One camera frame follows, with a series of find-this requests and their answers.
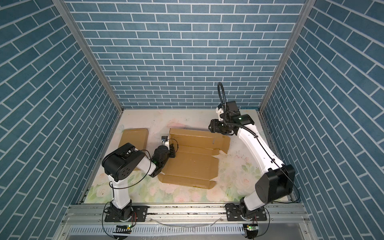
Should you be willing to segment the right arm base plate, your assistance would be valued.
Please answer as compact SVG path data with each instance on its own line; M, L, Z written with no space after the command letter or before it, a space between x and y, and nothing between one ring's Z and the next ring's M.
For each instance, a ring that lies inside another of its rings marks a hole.
M267 215L264 207L249 211L244 205L225 204L227 221L266 221Z

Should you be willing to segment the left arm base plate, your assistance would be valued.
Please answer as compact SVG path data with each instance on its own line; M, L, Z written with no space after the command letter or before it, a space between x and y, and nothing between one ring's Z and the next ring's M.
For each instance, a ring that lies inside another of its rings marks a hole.
M148 209L148 206L127 206L120 210L114 205L111 205L104 210L104 221L116 223L130 222L133 224L137 222L145 222Z

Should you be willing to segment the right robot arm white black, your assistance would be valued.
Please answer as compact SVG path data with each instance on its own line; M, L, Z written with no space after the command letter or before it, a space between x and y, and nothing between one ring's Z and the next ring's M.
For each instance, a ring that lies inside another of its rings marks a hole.
M236 135L251 152L261 170L262 176L255 184L255 190L240 200L243 216L250 216L257 209L288 196L294 190L295 169L284 164L261 137L254 120L242 115L235 101L221 103L216 108L217 119L210 122L211 133L226 136Z

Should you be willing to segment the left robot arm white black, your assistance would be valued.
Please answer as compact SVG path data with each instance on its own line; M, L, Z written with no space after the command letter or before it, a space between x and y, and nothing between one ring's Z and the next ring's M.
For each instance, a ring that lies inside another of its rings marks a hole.
M113 190L113 200L109 209L117 213L121 219L128 219L132 211L129 188L133 187L128 184L129 175L138 168L145 173L145 176L154 178L160 174L169 158L175 156L174 144L169 143L163 143L157 147L151 157L147 157L144 150L139 150L130 143L108 154L102 161L102 167L108 175L110 187Z

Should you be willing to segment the brown cardboard box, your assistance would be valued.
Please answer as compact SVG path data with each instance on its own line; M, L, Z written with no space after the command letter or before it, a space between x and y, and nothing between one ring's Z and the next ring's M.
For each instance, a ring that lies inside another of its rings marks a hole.
M177 142L176 156L170 158L158 175L165 184L212 189L217 183L220 152L228 153L230 137L207 131L170 129Z
M119 143L119 148L130 143L138 150L146 150L148 142L148 129L125 129Z

